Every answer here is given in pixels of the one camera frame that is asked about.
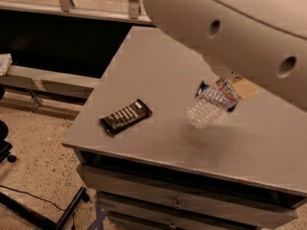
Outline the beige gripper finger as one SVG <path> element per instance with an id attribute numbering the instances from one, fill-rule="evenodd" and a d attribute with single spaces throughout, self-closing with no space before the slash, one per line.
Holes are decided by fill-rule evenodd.
<path id="1" fill-rule="evenodd" d="M 232 79 L 230 84 L 237 95 L 244 101 L 259 93 L 259 86 L 244 78 Z"/>

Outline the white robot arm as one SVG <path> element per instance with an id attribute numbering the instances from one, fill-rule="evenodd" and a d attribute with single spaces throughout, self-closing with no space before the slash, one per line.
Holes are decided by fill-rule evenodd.
<path id="1" fill-rule="evenodd" d="M 166 35 L 214 73 L 234 72 L 307 108 L 307 0 L 143 0 Z"/>

